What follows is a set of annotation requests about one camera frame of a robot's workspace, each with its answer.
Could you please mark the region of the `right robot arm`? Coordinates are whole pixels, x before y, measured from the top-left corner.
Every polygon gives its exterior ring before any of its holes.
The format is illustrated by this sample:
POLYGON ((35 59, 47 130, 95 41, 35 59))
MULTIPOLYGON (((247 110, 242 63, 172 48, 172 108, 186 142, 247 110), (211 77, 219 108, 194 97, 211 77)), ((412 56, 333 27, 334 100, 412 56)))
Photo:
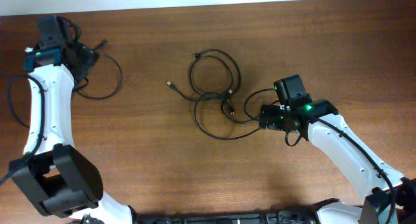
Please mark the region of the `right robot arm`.
POLYGON ((374 153, 326 99, 313 101, 299 75, 274 82, 279 104, 263 105, 259 128, 297 133, 320 149, 360 196, 361 206, 328 199, 314 206, 315 223, 414 223, 415 180, 374 153))

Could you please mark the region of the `black USB cable short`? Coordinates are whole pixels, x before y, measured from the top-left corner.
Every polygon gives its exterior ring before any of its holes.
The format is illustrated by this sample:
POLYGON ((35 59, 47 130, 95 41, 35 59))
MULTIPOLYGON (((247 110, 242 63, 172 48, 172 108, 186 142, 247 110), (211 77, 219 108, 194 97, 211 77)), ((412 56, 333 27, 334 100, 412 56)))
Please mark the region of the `black USB cable short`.
POLYGON ((165 100, 192 104, 211 101, 229 103, 238 94, 242 73, 237 61, 221 49, 204 49, 184 64, 172 67, 161 94, 165 100))

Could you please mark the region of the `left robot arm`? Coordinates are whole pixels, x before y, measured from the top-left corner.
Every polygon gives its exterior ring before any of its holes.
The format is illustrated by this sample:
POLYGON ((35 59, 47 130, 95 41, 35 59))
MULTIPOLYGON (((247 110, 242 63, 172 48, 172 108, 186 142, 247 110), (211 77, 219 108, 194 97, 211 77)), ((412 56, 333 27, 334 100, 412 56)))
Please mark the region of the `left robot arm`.
POLYGON ((77 223, 136 223, 136 212, 103 189, 101 175, 75 148, 71 100, 88 84, 98 48, 80 42, 81 30, 62 16, 37 21, 40 41, 26 49, 23 78, 31 87, 29 135, 12 179, 43 216, 77 223))

